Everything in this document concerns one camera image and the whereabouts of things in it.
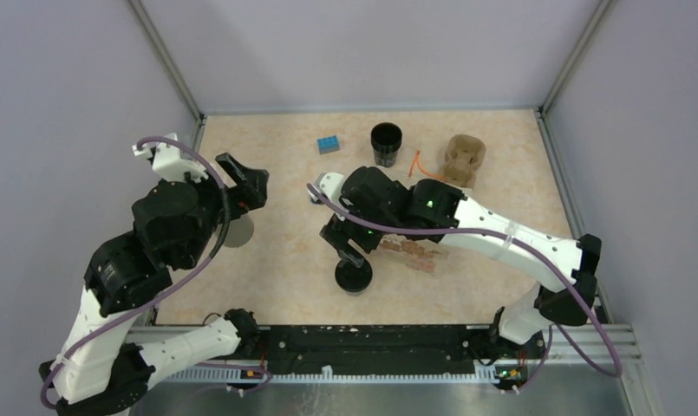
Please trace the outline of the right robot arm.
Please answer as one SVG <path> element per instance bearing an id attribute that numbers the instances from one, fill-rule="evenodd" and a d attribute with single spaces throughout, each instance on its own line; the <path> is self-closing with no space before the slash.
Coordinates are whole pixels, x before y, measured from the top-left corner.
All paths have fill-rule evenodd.
<path id="1" fill-rule="evenodd" d="M 489 344 L 501 357 L 514 356 L 544 328 L 578 327 L 594 316 L 598 237 L 554 237 L 485 208 L 460 188 L 437 179 L 405 186 L 374 166 L 348 176 L 323 173 L 307 190 L 312 203 L 333 211 L 320 235 L 340 259 L 337 280 L 351 291 L 371 281 L 366 256 L 387 235 L 478 252 L 532 277 L 535 286 L 494 318 Z"/>

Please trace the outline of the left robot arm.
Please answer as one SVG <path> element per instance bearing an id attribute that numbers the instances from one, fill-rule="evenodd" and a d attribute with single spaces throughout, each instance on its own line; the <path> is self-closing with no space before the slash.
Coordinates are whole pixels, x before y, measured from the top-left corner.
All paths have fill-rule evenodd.
<path id="1" fill-rule="evenodd" d="M 265 205 L 266 170 L 243 166 L 227 153 L 217 163 L 232 185 L 221 185 L 198 167 L 168 174 L 133 204 L 132 229 L 94 252 L 62 352 L 39 368 L 46 388 L 57 392 L 58 414 L 122 413 L 172 374 L 258 351 L 258 325 L 244 309 L 163 341 L 127 339 L 136 319 L 172 286 L 173 271 L 201 271 L 203 260 L 213 257 L 208 243 L 222 244 L 232 221 Z"/>

